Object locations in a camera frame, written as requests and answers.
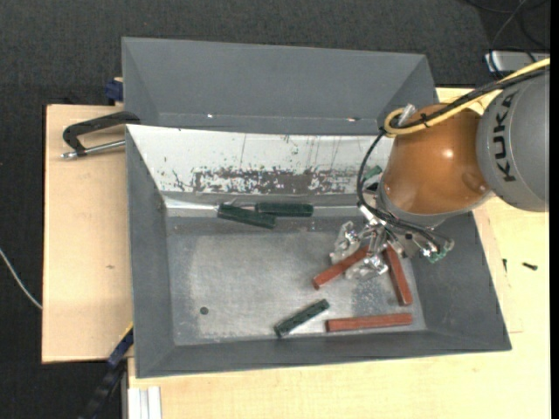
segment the wooden table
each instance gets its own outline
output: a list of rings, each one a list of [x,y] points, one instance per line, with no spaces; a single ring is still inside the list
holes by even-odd
[[[68,150],[65,126],[119,110],[47,109],[43,363],[106,359],[132,319],[124,154],[59,159]],[[117,140],[121,132],[86,141]],[[474,214],[510,352],[141,380],[131,358],[129,386],[161,387],[166,419],[548,417],[549,215],[496,198]]]

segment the wooden block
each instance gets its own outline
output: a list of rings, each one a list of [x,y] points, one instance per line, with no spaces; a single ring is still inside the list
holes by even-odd
[[[325,285],[328,281],[331,281],[332,279],[340,276],[353,264],[365,258],[365,256],[367,256],[368,249],[369,247],[363,247],[357,250],[354,254],[348,256],[339,263],[332,265],[321,274],[315,276],[313,278],[313,287],[316,290],[319,290],[321,288],[321,285]]]
[[[392,313],[369,317],[338,318],[326,321],[328,332],[357,331],[375,327],[407,326],[412,322],[411,313]]]
[[[389,246],[384,251],[384,258],[390,267],[390,279],[392,279],[398,303],[400,306],[409,306],[413,302],[413,297],[397,253]]]

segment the gray bin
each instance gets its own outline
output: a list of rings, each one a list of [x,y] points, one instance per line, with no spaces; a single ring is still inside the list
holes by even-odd
[[[411,306],[388,275],[311,284],[342,224],[363,223],[355,177],[377,121],[433,102],[422,56],[126,39],[124,58],[127,110],[175,127],[126,133],[139,377],[510,348],[469,215],[441,228],[456,240],[443,261],[403,261]],[[389,151],[383,140],[371,166]],[[216,218],[219,203],[263,201],[314,214],[273,230]],[[276,337],[275,324],[318,299],[330,309]],[[410,326],[323,325],[402,312]]]

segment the gray carpet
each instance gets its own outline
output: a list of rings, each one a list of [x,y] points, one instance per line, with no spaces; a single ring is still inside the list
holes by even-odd
[[[459,0],[0,0],[0,246],[40,298],[42,105],[106,104],[121,36],[420,52],[437,85],[478,86],[491,79],[481,58],[507,18]],[[525,25],[549,48],[547,3]],[[517,23],[498,40],[537,46]],[[0,417],[76,416],[102,364],[41,366],[40,314],[3,264],[0,288]],[[103,417],[117,415],[113,402]]]

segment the cable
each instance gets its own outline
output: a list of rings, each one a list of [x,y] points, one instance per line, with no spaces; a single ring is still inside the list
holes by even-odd
[[[20,279],[20,277],[17,275],[16,270],[14,269],[13,265],[11,264],[11,262],[8,260],[8,257],[6,257],[6,255],[3,253],[2,249],[0,248],[0,256],[2,256],[3,261],[6,263],[6,265],[8,266],[8,270],[11,273],[11,276],[16,280],[17,285],[19,285],[19,288],[24,292],[25,296],[29,299],[29,301],[31,303],[33,303],[38,309],[43,310],[43,307],[41,306],[41,303],[39,303],[35,297],[33,297],[33,295],[30,294],[30,292],[27,290],[27,288],[25,287],[24,283],[22,282],[22,280]]]
[[[546,4],[546,3],[547,3],[548,1],[550,1],[550,0],[541,0],[540,2],[534,3],[534,4],[532,4],[531,6],[526,6],[526,7],[523,7],[526,0],[518,0],[520,3],[519,3],[519,5],[518,5],[514,10],[502,10],[502,9],[496,9],[496,8],[489,8],[489,7],[483,6],[483,5],[477,3],[477,2],[475,2],[475,1],[473,1],[473,0],[462,0],[462,1],[463,1],[463,2],[466,2],[466,3],[468,3],[468,4],[470,4],[470,5],[473,6],[474,8],[477,8],[478,10],[484,10],[484,11],[487,11],[487,12],[492,12],[493,14],[509,14],[509,15],[514,14],[514,17],[518,16],[518,17],[517,17],[517,21],[518,21],[518,25],[519,25],[519,27],[520,27],[520,29],[521,29],[521,31],[522,31],[522,34],[524,34],[524,36],[525,36],[528,40],[530,40],[534,45],[536,45],[537,47],[539,47],[539,48],[541,48],[541,49],[543,49],[543,50],[548,50],[548,49],[549,49],[549,48],[546,48],[546,45],[545,45],[543,42],[540,42],[539,40],[537,40],[536,38],[534,38],[534,37],[528,32],[528,30],[526,29],[526,25],[524,24],[524,19],[523,19],[523,17],[522,17],[522,14],[523,14],[523,11],[532,11],[532,10],[535,10],[535,9],[537,9],[537,8],[539,8],[539,7],[541,7],[541,6],[543,6],[544,4]],[[505,22],[505,24],[504,24],[503,26],[501,26],[500,31],[502,31],[502,30],[504,29],[504,27],[505,27],[506,25],[508,25],[508,24],[511,22],[512,18],[510,18],[509,20],[507,20],[507,21]]]
[[[544,60],[525,66],[518,72],[510,74],[500,81],[491,82],[485,86],[482,86],[480,89],[472,90],[471,92],[458,98],[457,100],[445,105],[444,108],[438,110],[437,112],[431,113],[430,115],[425,115],[424,113],[422,113],[420,120],[415,121],[411,124],[407,124],[405,127],[393,127],[391,124],[392,121],[399,115],[398,111],[402,110],[397,109],[386,117],[384,121],[384,130],[387,132],[387,135],[389,137],[394,137],[395,135],[412,134],[427,127],[433,127],[440,122],[448,120],[454,114],[461,112],[475,102],[482,100],[489,93],[503,90],[509,86],[513,86],[514,84],[527,79],[531,79],[534,76],[545,72],[545,69],[550,64],[550,58],[545,58]]]
[[[376,208],[372,207],[371,205],[369,205],[365,201],[365,197],[363,196],[363,185],[365,183],[365,180],[362,178],[363,172],[365,170],[365,167],[367,166],[367,161],[369,161],[370,155],[372,154],[373,150],[376,148],[376,145],[378,144],[378,142],[385,135],[386,135],[386,132],[383,129],[381,129],[380,134],[375,138],[373,143],[370,145],[369,149],[367,150],[367,153],[365,154],[365,156],[364,156],[364,158],[361,162],[361,166],[359,167],[359,172],[357,173],[357,198],[359,199],[359,203],[362,206],[364,206],[365,208],[367,208],[367,210],[369,210],[374,216],[378,217],[380,220],[382,220],[383,222],[388,224],[390,227],[396,228],[396,229],[399,229],[399,230],[414,231],[417,234],[423,236],[425,239],[427,239],[428,241],[435,244],[435,246],[437,247],[438,252],[439,252],[441,250],[440,245],[437,244],[438,241],[434,238],[433,234],[431,234],[429,231],[427,231],[424,228],[413,225],[411,223],[407,223],[407,222],[398,220],[391,215],[385,214],[382,211],[380,211],[379,209],[376,209]]]
[[[522,0],[518,6],[516,7],[516,9],[511,12],[510,16],[508,17],[508,19],[505,21],[505,23],[499,28],[499,30],[497,31],[497,34],[495,34],[495,37],[493,38],[492,42],[491,42],[491,50],[494,50],[494,46],[495,46],[495,42],[497,41],[497,38],[501,35],[501,33],[505,30],[505,28],[507,28],[508,24],[510,24],[514,18],[516,17],[516,14],[518,14],[520,12],[520,10],[522,9],[522,6],[524,6],[526,4],[526,2],[528,2],[529,0]]]

